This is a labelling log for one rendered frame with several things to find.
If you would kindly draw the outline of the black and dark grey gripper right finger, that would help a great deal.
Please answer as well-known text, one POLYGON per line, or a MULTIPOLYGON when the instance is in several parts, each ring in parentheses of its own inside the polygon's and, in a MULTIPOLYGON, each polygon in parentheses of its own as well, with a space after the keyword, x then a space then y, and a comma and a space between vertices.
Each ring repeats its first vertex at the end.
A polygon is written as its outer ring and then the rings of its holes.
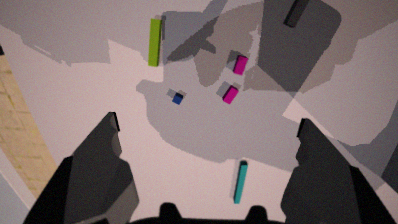
POLYGON ((397 224, 359 168, 308 118, 302 118, 301 144, 281 200, 288 224, 397 224))

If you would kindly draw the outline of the turquoise rod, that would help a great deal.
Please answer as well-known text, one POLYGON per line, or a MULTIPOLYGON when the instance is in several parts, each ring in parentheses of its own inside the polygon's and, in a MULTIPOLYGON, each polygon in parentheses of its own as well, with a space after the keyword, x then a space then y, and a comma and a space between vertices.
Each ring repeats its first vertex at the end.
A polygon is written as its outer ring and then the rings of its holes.
POLYGON ((247 168, 248 168, 247 161, 240 161, 239 172, 238 172, 237 183, 234 194, 234 204, 240 204, 247 168))

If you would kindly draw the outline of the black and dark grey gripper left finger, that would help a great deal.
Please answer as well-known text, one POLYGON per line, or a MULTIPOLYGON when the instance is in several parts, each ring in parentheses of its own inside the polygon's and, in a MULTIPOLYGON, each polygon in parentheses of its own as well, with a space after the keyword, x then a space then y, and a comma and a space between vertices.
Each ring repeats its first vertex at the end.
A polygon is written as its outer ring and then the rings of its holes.
POLYGON ((23 224, 127 224, 139 205, 122 149, 116 112, 63 159, 23 224))

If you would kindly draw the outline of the lime green rod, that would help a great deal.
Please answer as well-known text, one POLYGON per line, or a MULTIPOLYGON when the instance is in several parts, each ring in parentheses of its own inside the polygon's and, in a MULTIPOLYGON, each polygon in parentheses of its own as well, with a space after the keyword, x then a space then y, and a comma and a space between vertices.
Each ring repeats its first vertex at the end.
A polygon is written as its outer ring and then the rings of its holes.
POLYGON ((162 20, 151 19, 148 66, 157 67, 159 65, 161 31, 162 20))

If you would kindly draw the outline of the magenta rectangular block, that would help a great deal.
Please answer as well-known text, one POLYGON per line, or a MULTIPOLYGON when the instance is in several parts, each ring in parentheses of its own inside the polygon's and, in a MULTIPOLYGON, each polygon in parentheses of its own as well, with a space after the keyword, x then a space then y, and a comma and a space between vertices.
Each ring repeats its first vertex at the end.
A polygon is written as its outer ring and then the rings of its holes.
POLYGON ((234 68, 233 68, 233 73, 242 75, 243 71, 245 69, 247 60, 248 60, 247 57, 238 55, 235 65, 234 65, 234 68))
POLYGON ((234 86, 230 85, 224 96, 222 97, 223 101, 230 104, 232 100, 235 98, 235 96, 238 93, 238 89, 235 88, 234 86))

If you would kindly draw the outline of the small blue block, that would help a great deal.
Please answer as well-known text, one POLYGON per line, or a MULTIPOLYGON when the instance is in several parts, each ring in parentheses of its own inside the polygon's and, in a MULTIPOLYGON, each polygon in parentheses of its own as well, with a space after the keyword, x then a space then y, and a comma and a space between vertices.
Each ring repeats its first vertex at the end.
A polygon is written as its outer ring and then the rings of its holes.
POLYGON ((176 92, 176 94, 175 94, 175 96, 174 96, 172 102, 174 102, 174 103, 180 105, 182 99, 183 99, 183 95, 181 95, 181 94, 179 94, 179 93, 176 92))

